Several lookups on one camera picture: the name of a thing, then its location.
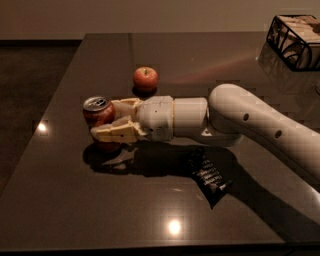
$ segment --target box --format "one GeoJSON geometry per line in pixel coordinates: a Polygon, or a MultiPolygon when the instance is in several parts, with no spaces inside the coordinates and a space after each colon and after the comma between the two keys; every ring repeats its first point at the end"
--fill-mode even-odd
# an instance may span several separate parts
{"type": "Polygon", "coordinates": [[[320,22],[314,16],[275,16],[267,42],[292,71],[320,71],[320,22]]]}

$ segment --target red soda can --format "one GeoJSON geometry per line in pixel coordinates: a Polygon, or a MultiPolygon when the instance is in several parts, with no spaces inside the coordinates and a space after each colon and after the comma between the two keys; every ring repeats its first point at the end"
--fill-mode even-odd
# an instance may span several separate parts
{"type": "MultiPolygon", "coordinates": [[[[83,116],[87,122],[89,130],[103,124],[112,123],[115,119],[116,111],[113,103],[103,96],[93,96],[83,103],[83,116]]],[[[103,152],[114,152],[120,148],[118,142],[101,142],[93,138],[95,145],[103,152]]]]}

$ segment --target dark glossy table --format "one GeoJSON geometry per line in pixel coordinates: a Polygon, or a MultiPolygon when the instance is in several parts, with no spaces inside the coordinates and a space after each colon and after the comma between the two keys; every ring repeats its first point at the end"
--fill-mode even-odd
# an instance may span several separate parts
{"type": "Polygon", "coordinates": [[[206,147],[234,181],[210,209],[181,160],[196,145],[139,142],[123,174],[109,173],[82,116],[90,96],[135,97],[133,70],[151,65],[156,95],[206,97],[232,82],[319,132],[320,72],[291,72],[265,37],[86,35],[0,198],[0,251],[320,244],[320,194],[254,141],[206,147]]]}

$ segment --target wall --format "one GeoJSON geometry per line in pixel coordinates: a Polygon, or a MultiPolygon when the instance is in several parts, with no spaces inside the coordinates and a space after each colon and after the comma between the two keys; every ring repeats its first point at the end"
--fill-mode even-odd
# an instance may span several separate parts
{"type": "Polygon", "coordinates": [[[85,33],[266,31],[276,14],[312,14],[319,0],[1,0],[1,39],[85,33]]]}

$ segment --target can lid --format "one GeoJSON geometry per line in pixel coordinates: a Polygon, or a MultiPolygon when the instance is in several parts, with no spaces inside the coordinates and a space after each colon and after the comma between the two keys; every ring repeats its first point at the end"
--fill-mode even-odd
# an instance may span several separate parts
{"type": "Polygon", "coordinates": [[[109,105],[110,101],[103,96],[93,96],[85,100],[83,108],[87,111],[100,111],[109,105]]]}

